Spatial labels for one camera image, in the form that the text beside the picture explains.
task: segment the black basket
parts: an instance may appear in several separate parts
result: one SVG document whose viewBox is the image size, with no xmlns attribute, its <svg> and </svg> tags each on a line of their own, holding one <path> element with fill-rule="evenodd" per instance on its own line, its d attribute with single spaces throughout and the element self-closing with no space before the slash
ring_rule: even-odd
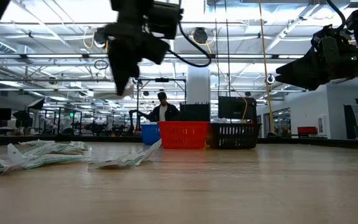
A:
<svg viewBox="0 0 358 224">
<path fill-rule="evenodd" d="M 211 123 L 207 144 L 215 149 L 252 149 L 256 147 L 260 126 Z"/>
</svg>

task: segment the ceiling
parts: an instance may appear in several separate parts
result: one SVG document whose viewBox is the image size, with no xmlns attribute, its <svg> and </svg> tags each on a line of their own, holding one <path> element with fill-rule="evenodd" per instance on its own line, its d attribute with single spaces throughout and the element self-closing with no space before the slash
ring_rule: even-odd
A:
<svg viewBox="0 0 358 224">
<path fill-rule="evenodd" d="M 185 34 L 190 36 L 196 27 L 204 27 L 210 44 L 209 48 L 206 45 L 201 45 L 201 48 L 220 55 L 219 66 L 216 61 L 209 66 L 211 84 L 214 85 L 211 87 L 212 99 L 218 97 L 214 91 L 218 84 L 220 90 L 229 88 L 223 76 L 218 79 L 219 69 L 221 73 L 231 74 L 231 85 L 240 94 L 265 89 L 258 0 L 226 0 L 226 9 L 224 0 L 216 0 L 216 10 L 211 2 L 213 0 L 183 0 L 182 8 L 185 12 L 182 26 Z M 276 68 L 305 54 L 310 48 L 311 36 L 322 26 L 338 26 L 341 23 L 339 16 L 324 4 L 325 1 L 262 2 L 266 66 L 267 73 L 272 75 L 275 75 Z M 346 17 L 358 8 L 358 0 L 334 2 Z M 93 42 L 93 32 L 108 22 L 114 22 L 116 17 L 117 12 L 111 10 L 109 0 L 22 0 L 21 3 L 12 0 L 0 21 L 0 79 L 27 81 L 0 82 L 0 88 L 31 89 L 34 90 L 31 93 L 35 95 L 54 96 L 55 99 L 48 98 L 48 101 L 55 104 L 96 103 L 90 105 L 89 110 L 121 110 L 124 114 L 133 109 L 136 91 L 126 101 L 115 100 L 114 94 L 107 93 L 107 90 L 114 92 L 115 89 L 109 68 L 98 70 L 94 66 L 98 60 L 108 60 L 105 47 L 98 47 Z M 171 49 L 178 54 L 192 54 L 191 57 L 188 56 L 192 62 L 205 62 L 203 55 L 179 32 L 176 39 L 169 43 Z M 46 55 L 43 58 L 23 59 L 14 54 Z M 83 58 L 82 54 L 91 54 L 93 58 Z M 140 63 L 141 78 L 186 79 L 187 70 L 186 64 L 169 54 L 161 65 L 154 65 L 146 60 Z M 64 82 L 40 82 L 51 77 Z M 298 90 L 281 83 L 273 85 L 278 90 Z M 155 101 L 156 92 L 161 89 L 172 90 L 167 92 L 171 102 L 179 103 L 185 97 L 181 86 L 174 82 L 149 82 L 143 88 L 150 90 L 149 96 L 140 93 L 142 103 L 145 104 Z M 35 91 L 40 89 L 63 91 Z M 283 100 L 286 94 L 288 93 L 276 93 L 275 100 Z M 264 95 L 263 92 L 253 93 L 261 103 L 265 100 Z M 115 103 L 120 103 L 121 109 L 112 107 Z M 150 111 L 152 106 L 142 105 L 141 109 Z"/>
</svg>

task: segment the black jacket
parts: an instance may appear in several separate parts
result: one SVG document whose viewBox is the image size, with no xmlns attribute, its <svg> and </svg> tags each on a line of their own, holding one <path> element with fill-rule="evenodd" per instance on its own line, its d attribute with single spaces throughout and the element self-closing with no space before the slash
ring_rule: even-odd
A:
<svg viewBox="0 0 358 224">
<path fill-rule="evenodd" d="M 154 108 L 153 112 L 149 115 L 150 121 L 160 121 L 160 106 Z M 179 117 L 179 111 L 176 106 L 167 103 L 167 111 L 165 112 L 166 121 L 177 121 Z"/>
</svg>

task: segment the man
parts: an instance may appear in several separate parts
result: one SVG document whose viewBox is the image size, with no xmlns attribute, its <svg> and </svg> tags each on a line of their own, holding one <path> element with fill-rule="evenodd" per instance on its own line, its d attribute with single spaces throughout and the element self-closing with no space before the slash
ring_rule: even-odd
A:
<svg viewBox="0 0 358 224">
<path fill-rule="evenodd" d="M 176 121 L 179 115 L 177 107 L 167 102 L 167 95 L 164 92 L 159 93 L 157 96 L 161 104 L 149 114 L 149 120 Z"/>
</svg>

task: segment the white pillar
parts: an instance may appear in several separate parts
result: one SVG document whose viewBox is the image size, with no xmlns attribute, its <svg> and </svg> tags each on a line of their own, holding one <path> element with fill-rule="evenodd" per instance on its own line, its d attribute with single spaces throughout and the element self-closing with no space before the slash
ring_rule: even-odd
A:
<svg viewBox="0 0 358 224">
<path fill-rule="evenodd" d="M 188 66 L 187 72 L 187 103 L 210 103 L 211 80 L 209 68 Z"/>
</svg>

